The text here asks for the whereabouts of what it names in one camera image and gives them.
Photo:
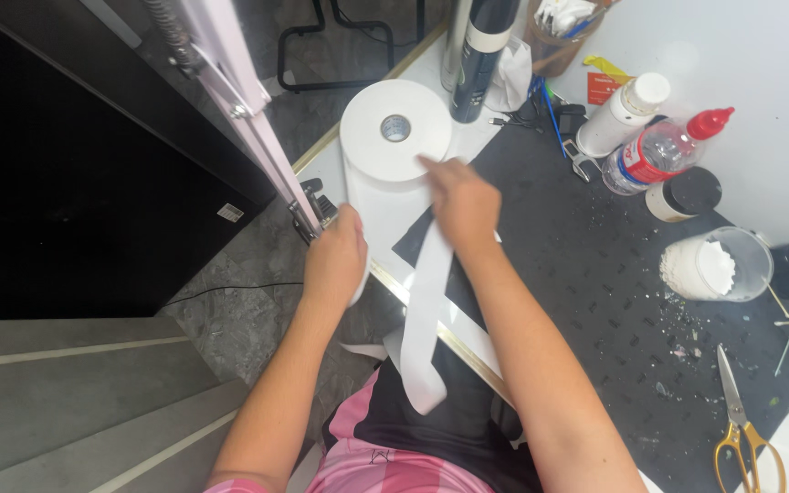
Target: black lid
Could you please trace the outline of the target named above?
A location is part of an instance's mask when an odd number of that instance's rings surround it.
[[[698,166],[687,169],[663,184],[665,202],[681,214],[695,216],[713,210],[723,190],[717,177]]]
[[[473,0],[471,24],[486,34],[505,32],[516,20],[519,0]]]

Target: hand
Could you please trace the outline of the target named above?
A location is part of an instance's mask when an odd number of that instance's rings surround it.
[[[417,159],[428,169],[434,215],[458,256],[494,244],[501,205],[498,189],[459,159],[444,163],[424,156]]]
[[[358,212],[339,206],[337,220],[310,243],[303,271],[303,299],[346,309],[364,277],[367,242]]]

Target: person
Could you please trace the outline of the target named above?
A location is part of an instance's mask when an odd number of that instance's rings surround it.
[[[327,452],[307,491],[546,493],[646,491],[629,451],[571,349],[494,239],[500,194],[458,160],[428,169],[433,212],[465,269],[528,444],[490,420],[492,390],[445,345],[434,365],[448,396],[415,412],[391,360],[323,427]],[[310,415],[316,375],[364,273],[355,209],[312,242],[289,330],[239,410],[209,493],[282,493]]]

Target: white bottle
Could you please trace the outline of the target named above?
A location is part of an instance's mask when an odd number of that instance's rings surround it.
[[[671,92],[672,86],[659,73],[642,73],[630,80],[577,130],[577,148],[590,157],[607,156],[647,125]]]

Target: scissor blade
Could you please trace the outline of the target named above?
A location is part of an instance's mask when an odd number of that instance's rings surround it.
[[[726,410],[729,413],[729,420],[744,427],[748,424],[748,418],[744,414],[742,398],[738,396],[736,387],[736,377],[732,375],[732,368],[729,367],[729,360],[723,352],[723,345],[717,345],[717,366],[721,370],[721,383],[723,384],[723,398],[726,399]]]

